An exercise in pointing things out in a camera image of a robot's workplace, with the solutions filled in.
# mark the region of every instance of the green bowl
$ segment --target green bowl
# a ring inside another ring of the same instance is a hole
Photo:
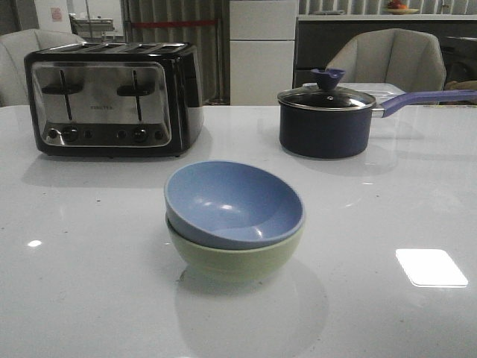
[[[168,219],[172,243],[192,268],[214,280],[246,282],[267,277],[283,266],[294,253],[303,226],[277,244],[247,250],[225,250],[202,246],[181,236]]]

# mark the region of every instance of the stainless steel toaster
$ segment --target stainless steel toaster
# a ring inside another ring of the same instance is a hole
[[[177,156],[203,124],[189,43],[80,43],[25,58],[34,135],[51,155]]]

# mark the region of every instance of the red stripe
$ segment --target red stripe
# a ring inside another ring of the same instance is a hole
[[[210,26],[217,24],[217,19],[198,21],[164,21],[164,22],[133,22],[134,28],[184,28],[191,26]]]

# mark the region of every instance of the white cabinet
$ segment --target white cabinet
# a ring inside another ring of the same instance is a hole
[[[230,2],[230,103],[276,105],[293,82],[297,0]]]

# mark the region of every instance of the lid knob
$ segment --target lid knob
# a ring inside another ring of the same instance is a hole
[[[312,74],[315,77],[316,84],[324,91],[331,91],[343,78],[345,71],[343,69],[313,69]]]

